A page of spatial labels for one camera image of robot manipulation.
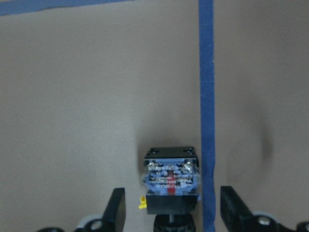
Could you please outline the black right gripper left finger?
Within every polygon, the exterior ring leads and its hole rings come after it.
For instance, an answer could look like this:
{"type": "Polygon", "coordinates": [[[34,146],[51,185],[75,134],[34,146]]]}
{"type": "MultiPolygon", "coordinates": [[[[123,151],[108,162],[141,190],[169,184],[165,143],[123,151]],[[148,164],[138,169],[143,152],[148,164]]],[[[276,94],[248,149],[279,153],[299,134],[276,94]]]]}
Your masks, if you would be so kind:
{"type": "Polygon", "coordinates": [[[126,221],[125,188],[114,188],[103,214],[80,220],[75,232],[122,232],[126,221]]]}

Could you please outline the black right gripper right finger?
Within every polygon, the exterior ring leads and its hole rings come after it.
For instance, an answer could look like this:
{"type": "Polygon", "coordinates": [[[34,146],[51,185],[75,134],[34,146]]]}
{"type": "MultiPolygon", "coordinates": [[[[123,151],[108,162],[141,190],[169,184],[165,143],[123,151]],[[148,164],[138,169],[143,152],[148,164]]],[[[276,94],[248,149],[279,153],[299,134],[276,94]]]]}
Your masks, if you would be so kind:
{"type": "Polygon", "coordinates": [[[266,214],[253,213],[232,186],[220,188],[220,215],[229,232],[307,232],[309,222],[289,229],[266,214]]]}

